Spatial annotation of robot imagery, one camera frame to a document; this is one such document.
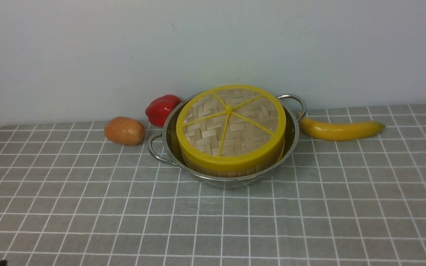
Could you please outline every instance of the banana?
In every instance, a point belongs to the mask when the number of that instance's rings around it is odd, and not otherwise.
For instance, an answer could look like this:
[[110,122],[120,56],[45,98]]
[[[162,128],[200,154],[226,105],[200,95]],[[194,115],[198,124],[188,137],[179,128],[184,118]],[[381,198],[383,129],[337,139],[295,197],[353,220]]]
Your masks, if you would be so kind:
[[377,121],[333,124],[304,117],[299,124],[300,131],[316,139],[327,141],[351,141],[369,138],[382,131],[385,125]]

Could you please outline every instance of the gray checkered tablecloth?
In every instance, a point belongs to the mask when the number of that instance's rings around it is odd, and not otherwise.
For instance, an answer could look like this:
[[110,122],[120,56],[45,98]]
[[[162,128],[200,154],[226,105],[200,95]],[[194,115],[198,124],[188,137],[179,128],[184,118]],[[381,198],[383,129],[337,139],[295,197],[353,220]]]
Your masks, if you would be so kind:
[[[0,260],[12,266],[426,266],[426,105],[310,111],[387,125],[301,135],[271,180],[221,189],[106,141],[106,122],[0,128]],[[159,129],[149,127],[147,137]],[[162,150],[162,143],[154,143]]]

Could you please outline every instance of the pot handle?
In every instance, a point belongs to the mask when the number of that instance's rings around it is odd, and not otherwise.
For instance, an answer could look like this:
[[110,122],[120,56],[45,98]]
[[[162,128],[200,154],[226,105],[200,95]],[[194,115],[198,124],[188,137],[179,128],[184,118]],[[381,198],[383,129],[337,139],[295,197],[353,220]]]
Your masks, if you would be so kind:
[[154,159],[156,159],[159,162],[163,162],[163,163],[168,163],[171,165],[175,165],[178,166],[174,161],[172,161],[171,159],[167,159],[164,157],[161,157],[160,155],[158,155],[155,150],[154,147],[152,146],[152,142],[154,142],[155,139],[158,139],[162,137],[162,132],[161,133],[157,133],[152,135],[149,140],[147,141],[147,148],[149,149],[149,153],[152,155],[152,157],[154,157]]
[[299,117],[297,118],[297,122],[300,123],[302,118],[304,118],[305,114],[307,113],[307,105],[302,100],[302,98],[298,97],[295,94],[282,94],[282,95],[277,96],[277,98],[279,98],[279,99],[292,98],[292,99],[294,99],[294,100],[296,100],[300,103],[300,105],[302,106],[302,111],[301,111],[301,114],[299,115]]

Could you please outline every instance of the yellow spoke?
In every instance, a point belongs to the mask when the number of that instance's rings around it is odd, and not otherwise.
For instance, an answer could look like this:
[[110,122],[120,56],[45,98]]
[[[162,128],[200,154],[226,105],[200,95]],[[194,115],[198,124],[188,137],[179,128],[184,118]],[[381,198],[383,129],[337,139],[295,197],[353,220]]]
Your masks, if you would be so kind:
[[205,116],[205,117],[202,117],[202,118],[198,118],[198,119],[196,119],[196,120],[194,120],[194,121],[191,121],[191,122],[185,123],[183,126],[184,126],[184,127],[185,127],[185,126],[189,126],[189,125],[191,125],[191,124],[193,124],[193,123],[200,122],[200,121],[202,121],[202,120],[205,120],[205,119],[208,119],[208,118],[212,118],[212,117],[215,117],[215,116],[225,115],[225,114],[226,114],[226,111],[223,111],[223,112],[220,112],[220,113],[215,113],[214,115]]
[[249,100],[247,100],[247,101],[239,104],[238,106],[233,107],[233,110],[236,110],[236,109],[240,108],[241,106],[246,105],[246,104],[248,104],[248,103],[250,103],[252,101],[255,101],[255,100],[257,100],[257,99],[259,99],[261,97],[264,97],[264,95],[259,95],[259,96],[256,96],[256,97],[252,98],[252,99],[249,99]]
[[263,126],[259,125],[258,123],[256,123],[256,122],[252,121],[251,119],[249,119],[249,118],[247,118],[247,117],[244,117],[244,116],[239,115],[239,114],[237,114],[237,113],[233,113],[233,115],[238,116],[239,118],[244,119],[244,120],[248,121],[249,123],[252,123],[253,125],[257,126],[258,128],[260,128],[260,129],[264,130],[265,132],[267,132],[267,133],[269,133],[269,134],[271,134],[271,135],[274,135],[274,133],[273,133],[273,132],[271,132],[271,131],[270,131],[270,130],[268,130],[267,128],[265,128],[265,127],[263,127]]
[[221,143],[220,143],[220,150],[218,151],[218,156],[221,157],[221,152],[223,152],[223,145],[224,145],[224,139],[226,138],[226,130],[228,128],[228,122],[230,121],[231,114],[227,114],[226,121],[224,123],[223,127],[223,134],[221,135]]
[[220,104],[222,104],[223,107],[226,107],[226,104],[224,103],[223,99],[221,99],[221,97],[216,94],[216,92],[213,92],[213,95],[218,99],[218,101],[220,101]]

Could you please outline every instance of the yellow plastic rim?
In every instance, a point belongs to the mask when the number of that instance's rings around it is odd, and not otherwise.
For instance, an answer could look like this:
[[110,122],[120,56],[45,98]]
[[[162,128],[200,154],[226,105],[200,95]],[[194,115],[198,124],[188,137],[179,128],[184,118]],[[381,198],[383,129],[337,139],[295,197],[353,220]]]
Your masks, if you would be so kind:
[[[206,153],[203,153],[199,151],[196,147],[191,145],[185,135],[183,134],[183,128],[184,126],[191,125],[192,123],[198,122],[200,120],[206,119],[206,118],[200,118],[196,121],[193,121],[191,123],[183,124],[184,118],[186,116],[186,113],[192,108],[193,104],[196,103],[200,98],[203,98],[207,95],[214,94],[216,95],[216,91],[223,91],[225,89],[249,89],[251,91],[257,92],[261,94],[260,97],[266,97],[269,99],[275,106],[275,109],[277,110],[277,116],[278,116],[278,125],[277,130],[275,132],[269,132],[272,136],[271,139],[265,143],[262,147],[260,147],[257,150],[254,150],[251,153],[235,156],[235,157],[221,157],[221,153],[219,153],[218,156],[209,155]],[[227,115],[227,118],[231,115],[239,116],[234,113],[234,110],[238,107],[244,105],[245,102],[241,103],[238,106],[234,106],[232,110],[230,111],[224,111],[220,113],[216,113],[212,116],[220,116],[220,115]],[[279,99],[277,99],[275,96],[270,94],[269,92],[259,89],[254,86],[248,86],[248,85],[226,85],[226,86],[220,86],[214,89],[210,89],[208,91],[204,91],[197,96],[195,96],[193,99],[191,99],[182,109],[182,111],[179,114],[179,118],[177,119],[176,123],[176,131],[177,131],[177,137],[179,138],[179,144],[181,147],[181,150],[184,154],[184,156],[188,157],[191,162],[194,164],[202,167],[207,168],[214,171],[240,171],[240,170],[246,170],[249,168],[253,168],[256,165],[260,165],[264,162],[265,158],[272,157],[277,154],[279,150],[283,149],[284,145],[284,134],[285,134],[285,124],[286,124],[286,117],[285,117],[285,111],[282,107],[282,104],[280,103]],[[223,137],[221,139],[221,142],[223,144],[223,138],[225,135],[225,130],[223,130]]]

